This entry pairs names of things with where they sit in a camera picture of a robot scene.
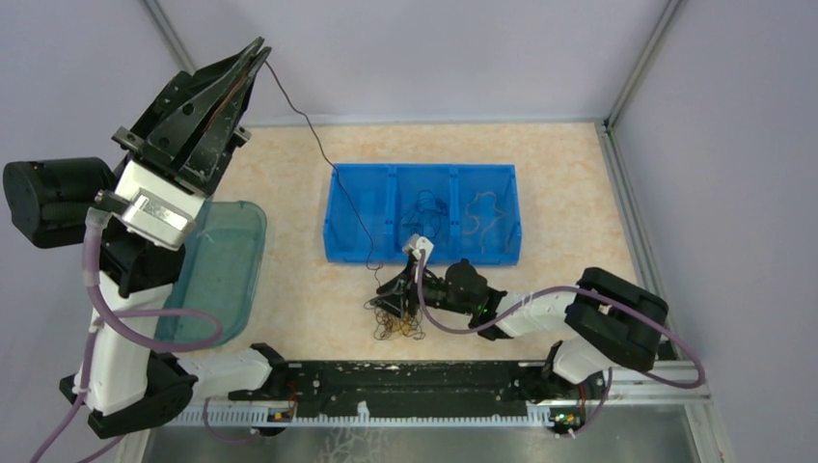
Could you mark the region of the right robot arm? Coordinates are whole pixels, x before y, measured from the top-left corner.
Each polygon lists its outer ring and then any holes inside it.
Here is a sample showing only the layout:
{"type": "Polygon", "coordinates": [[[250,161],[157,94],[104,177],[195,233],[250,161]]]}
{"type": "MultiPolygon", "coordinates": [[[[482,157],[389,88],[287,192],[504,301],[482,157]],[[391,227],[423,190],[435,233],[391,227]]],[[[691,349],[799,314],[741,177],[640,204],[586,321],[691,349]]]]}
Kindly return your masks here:
{"type": "Polygon", "coordinates": [[[552,347],[543,371],[544,387],[555,397],[570,396],[589,376],[614,366],[653,369],[668,304],[602,268],[586,268],[574,286],[528,293],[491,287],[466,259],[442,277],[430,270],[418,277],[417,269],[410,258],[369,305],[409,320],[433,309],[466,315],[465,333],[487,340],[571,332],[552,347]]]}

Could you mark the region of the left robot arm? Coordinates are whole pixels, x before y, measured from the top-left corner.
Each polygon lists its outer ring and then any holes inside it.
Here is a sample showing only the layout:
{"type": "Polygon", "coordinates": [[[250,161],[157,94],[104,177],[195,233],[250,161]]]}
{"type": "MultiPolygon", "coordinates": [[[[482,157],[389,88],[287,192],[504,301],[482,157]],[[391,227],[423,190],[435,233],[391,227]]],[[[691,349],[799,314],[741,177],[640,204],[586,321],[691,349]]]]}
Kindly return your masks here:
{"type": "Polygon", "coordinates": [[[162,426],[192,401],[218,395],[282,396],[289,374],[256,343],[229,356],[186,361],[203,340],[161,341],[159,319],[185,257],[184,243],[233,153],[249,140],[240,121],[270,49],[255,39],[239,52],[182,71],[131,127],[113,135],[124,158],[111,169],[96,157],[8,163],[2,184],[14,226],[41,249],[80,245],[92,317],[80,369],[60,381],[73,411],[86,407],[101,439],[162,426]]]}

